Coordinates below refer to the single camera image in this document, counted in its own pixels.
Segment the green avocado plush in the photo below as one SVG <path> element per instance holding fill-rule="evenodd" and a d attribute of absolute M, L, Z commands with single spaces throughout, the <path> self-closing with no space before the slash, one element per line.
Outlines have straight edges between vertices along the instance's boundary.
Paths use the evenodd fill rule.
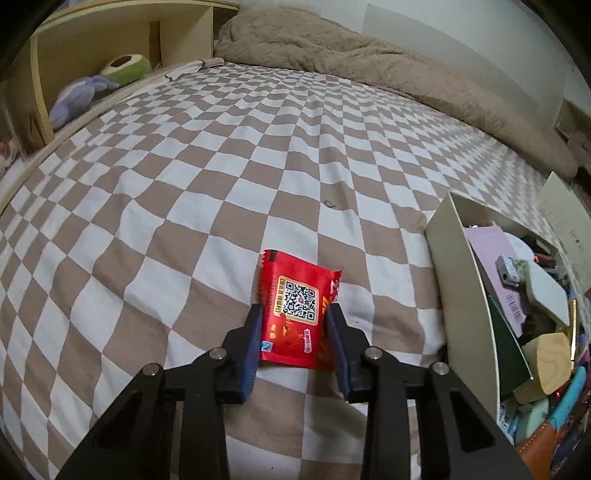
<path fill-rule="evenodd" d="M 143 55 L 125 54 L 105 64 L 99 75 L 123 87 L 143 79 L 151 71 L 151 65 Z"/>

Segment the red snack packet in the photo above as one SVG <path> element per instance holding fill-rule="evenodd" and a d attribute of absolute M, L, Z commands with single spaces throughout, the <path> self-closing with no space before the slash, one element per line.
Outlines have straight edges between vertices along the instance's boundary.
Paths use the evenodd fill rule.
<path fill-rule="evenodd" d="M 280 365 L 332 371 L 325 311 L 339 293 L 342 272 L 277 250 L 263 251 L 259 303 L 263 305 L 260 359 Z"/>

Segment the white shoe box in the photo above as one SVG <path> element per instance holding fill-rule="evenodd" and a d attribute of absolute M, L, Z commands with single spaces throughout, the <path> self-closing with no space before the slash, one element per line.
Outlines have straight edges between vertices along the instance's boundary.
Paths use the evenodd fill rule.
<path fill-rule="evenodd" d="M 555 173 L 547 178 L 536 205 L 566 254 L 583 295 L 590 298 L 590 215 L 575 193 Z"/>

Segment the beige fluffy duvet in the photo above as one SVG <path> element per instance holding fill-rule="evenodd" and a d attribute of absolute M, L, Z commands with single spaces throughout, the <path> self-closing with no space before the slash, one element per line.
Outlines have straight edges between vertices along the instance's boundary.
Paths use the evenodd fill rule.
<path fill-rule="evenodd" d="M 290 6 L 238 11 L 214 48 L 228 62 L 338 76 L 404 94 L 483 130 L 544 173 L 565 180 L 578 164 L 553 130 L 465 75 L 412 50 Z"/>

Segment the purple plush toy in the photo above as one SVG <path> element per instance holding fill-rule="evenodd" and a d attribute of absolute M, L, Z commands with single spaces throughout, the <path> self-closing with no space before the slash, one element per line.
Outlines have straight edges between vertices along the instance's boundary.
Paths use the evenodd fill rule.
<path fill-rule="evenodd" d="M 85 113 L 97 94 L 119 87 L 118 83 L 100 75 L 81 77 L 66 85 L 50 109 L 49 121 L 52 130 L 57 132 L 68 122 Z"/>

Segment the wooden headboard shelf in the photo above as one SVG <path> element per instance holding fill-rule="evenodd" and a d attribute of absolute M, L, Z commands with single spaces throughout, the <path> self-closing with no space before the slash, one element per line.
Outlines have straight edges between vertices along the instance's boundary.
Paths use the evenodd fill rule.
<path fill-rule="evenodd" d="M 238 9 L 228 1 L 90 1 L 50 15 L 1 81 L 1 129 L 20 151 L 1 179 L 1 203 L 7 205 L 61 143 L 139 87 L 115 92 L 55 132 L 49 111 L 67 83 L 123 54 L 141 54 L 163 70 L 209 59 L 219 28 Z"/>

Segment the teal lighter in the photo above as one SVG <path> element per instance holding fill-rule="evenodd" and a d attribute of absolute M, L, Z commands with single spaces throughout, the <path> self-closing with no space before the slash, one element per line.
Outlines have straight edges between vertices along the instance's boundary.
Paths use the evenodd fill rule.
<path fill-rule="evenodd" d="M 566 393 L 548 417 L 549 424 L 559 431 L 567 421 L 572 409 L 578 401 L 578 398 L 586 384 L 587 371 L 583 366 L 579 366 L 569 384 Z"/>

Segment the brown leather pouch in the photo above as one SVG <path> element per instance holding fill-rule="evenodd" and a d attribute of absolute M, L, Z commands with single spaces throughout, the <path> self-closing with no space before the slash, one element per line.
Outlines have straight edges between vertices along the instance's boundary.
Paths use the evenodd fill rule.
<path fill-rule="evenodd" d="M 535 480 L 550 479 L 556 438 L 556 429 L 549 421 L 544 421 L 528 439 L 516 447 L 517 454 Z"/>

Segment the white remote control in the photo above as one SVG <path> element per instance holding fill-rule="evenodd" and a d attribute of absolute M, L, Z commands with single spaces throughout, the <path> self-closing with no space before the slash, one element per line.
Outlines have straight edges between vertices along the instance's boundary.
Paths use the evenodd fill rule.
<path fill-rule="evenodd" d="M 568 327 L 568 298 L 562 286 L 533 261 L 526 262 L 525 287 L 530 304 L 559 325 Z"/>

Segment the pink notebook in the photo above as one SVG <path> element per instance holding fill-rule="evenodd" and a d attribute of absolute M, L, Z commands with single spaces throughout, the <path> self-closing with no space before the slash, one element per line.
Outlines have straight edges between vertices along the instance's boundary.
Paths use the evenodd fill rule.
<path fill-rule="evenodd" d="M 502 311 L 517 338 L 523 335 L 523 324 L 530 313 L 530 303 L 520 287 L 503 283 L 496 261 L 499 257 L 516 258 L 505 232 L 499 226 L 465 228 L 467 239 L 488 278 Z"/>

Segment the wooden oval lid box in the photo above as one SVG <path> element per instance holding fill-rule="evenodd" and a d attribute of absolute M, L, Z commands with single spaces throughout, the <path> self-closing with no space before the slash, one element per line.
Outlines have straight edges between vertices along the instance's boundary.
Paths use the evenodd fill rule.
<path fill-rule="evenodd" d="M 528 342 L 523 352 L 532 379 L 514 390 L 519 404 L 541 400 L 562 387 L 571 376 L 570 343 L 562 332 L 543 334 Z"/>

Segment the checkered brown white bedsheet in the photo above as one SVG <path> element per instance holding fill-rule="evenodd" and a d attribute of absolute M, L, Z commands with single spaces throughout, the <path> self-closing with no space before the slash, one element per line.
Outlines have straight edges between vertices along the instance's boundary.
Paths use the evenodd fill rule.
<path fill-rule="evenodd" d="M 245 320 L 266 249 L 341 271 L 346 320 L 429 364 L 431 216 L 453 189 L 550 237 L 544 183 L 481 130 L 334 76 L 226 64 L 151 87 L 2 213 L 2 431 L 54 478 L 143 365 L 189 363 Z"/>

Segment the white clutter box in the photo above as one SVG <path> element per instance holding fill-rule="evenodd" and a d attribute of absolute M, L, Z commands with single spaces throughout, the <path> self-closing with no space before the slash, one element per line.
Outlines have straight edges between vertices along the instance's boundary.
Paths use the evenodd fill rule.
<path fill-rule="evenodd" d="M 517 338 L 492 288 L 487 285 L 486 273 L 465 234 L 465 228 L 488 226 L 499 226 L 504 232 L 524 240 L 535 253 L 533 262 L 565 290 L 557 276 L 549 273 L 550 267 L 566 264 L 565 257 L 554 245 L 497 210 L 458 192 L 449 192 L 425 230 L 440 289 L 449 366 L 496 421 L 515 451 L 548 421 L 576 369 L 583 366 L 587 371 L 586 384 L 567 421 L 556 431 L 550 479 L 585 478 L 590 433 L 582 419 L 589 410 L 590 365 L 586 350 L 577 345 L 583 330 L 580 307 L 574 294 L 565 290 L 570 316 L 570 325 L 565 327 L 530 304 L 523 335 Z M 501 256 L 496 265 L 503 283 L 522 288 L 527 297 L 526 262 Z M 570 379 L 541 400 L 519 404 L 514 390 L 532 379 L 523 347 L 540 335 L 556 332 L 564 333 L 570 343 Z"/>

